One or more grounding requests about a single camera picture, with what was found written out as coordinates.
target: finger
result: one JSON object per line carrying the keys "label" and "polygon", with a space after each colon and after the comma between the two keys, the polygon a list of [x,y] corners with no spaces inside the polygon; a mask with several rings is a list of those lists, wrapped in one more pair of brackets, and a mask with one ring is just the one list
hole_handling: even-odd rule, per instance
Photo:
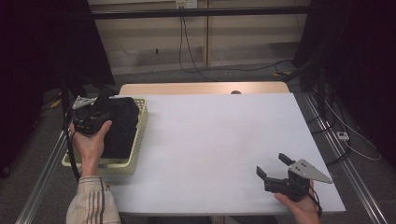
{"label": "finger", "polygon": [[103,125],[102,128],[97,133],[97,136],[100,138],[105,138],[106,133],[110,130],[110,126],[113,122],[111,120],[107,120]]}
{"label": "finger", "polygon": [[309,184],[311,185],[311,188],[309,189],[309,193],[314,196],[314,181],[311,179],[309,181]]}
{"label": "finger", "polygon": [[71,123],[70,125],[69,125],[69,129],[70,129],[70,132],[71,133],[74,133],[76,130],[75,130],[75,128],[74,128],[74,123]]}
{"label": "finger", "polygon": [[275,198],[276,198],[278,201],[280,201],[281,203],[283,203],[285,206],[287,206],[291,212],[293,212],[293,210],[294,210],[295,207],[296,207],[295,203],[294,203],[292,200],[290,200],[290,199],[288,198],[288,196],[286,196],[286,195],[284,195],[284,194],[276,193],[276,194],[275,194]]}

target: shirt cuff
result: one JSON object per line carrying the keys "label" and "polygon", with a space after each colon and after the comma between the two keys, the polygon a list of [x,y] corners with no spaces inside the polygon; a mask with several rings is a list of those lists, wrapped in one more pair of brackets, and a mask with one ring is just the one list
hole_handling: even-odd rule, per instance
{"label": "shirt cuff", "polygon": [[77,194],[93,191],[109,191],[106,182],[98,175],[84,176],[78,181]]}

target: table surface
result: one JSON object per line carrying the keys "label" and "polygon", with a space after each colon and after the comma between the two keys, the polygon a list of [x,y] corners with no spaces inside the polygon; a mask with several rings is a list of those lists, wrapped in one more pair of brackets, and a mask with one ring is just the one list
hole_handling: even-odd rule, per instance
{"label": "table surface", "polygon": [[198,82],[126,84],[120,95],[131,94],[230,94],[232,91],[247,93],[289,92],[284,82]]}
{"label": "table surface", "polygon": [[[106,179],[120,211],[143,216],[287,213],[264,191],[257,165],[271,177],[287,177],[287,166],[277,159],[282,152],[330,175],[294,96],[285,92],[284,83],[268,82],[123,86],[121,95],[148,100],[149,115],[134,175]],[[345,211],[334,184],[316,182],[315,188],[324,213]]]}

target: power strip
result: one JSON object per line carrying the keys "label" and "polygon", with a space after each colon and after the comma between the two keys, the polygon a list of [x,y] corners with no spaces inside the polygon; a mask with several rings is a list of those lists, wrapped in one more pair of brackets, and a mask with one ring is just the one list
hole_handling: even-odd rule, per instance
{"label": "power strip", "polygon": [[176,0],[176,9],[182,9],[186,7],[186,0]]}
{"label": "power strip", "polygon": [[339,140],[343,140],[343,141],[349,140],[349,136],[347,135],[346,132],[337,132],[337,137]]}

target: electrical outlet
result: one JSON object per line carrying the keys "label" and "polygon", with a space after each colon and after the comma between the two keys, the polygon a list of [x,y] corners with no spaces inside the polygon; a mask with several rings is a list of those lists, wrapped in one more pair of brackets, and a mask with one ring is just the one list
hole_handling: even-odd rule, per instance
{"label": "electrical outlet", "polygon": [[338,139],[343,140],[343,141],[349,140],[349,136],[347,135],[346,132],[337,132],[337,137],[338,137]]}
{"label": "electrical outlet", "polygon": [[198,8],[197,0],[186,0],[185,8]]}
{"label": "electrical outlet", "polygon": [[176,9],[185,8],[186,0],[176,0]]}

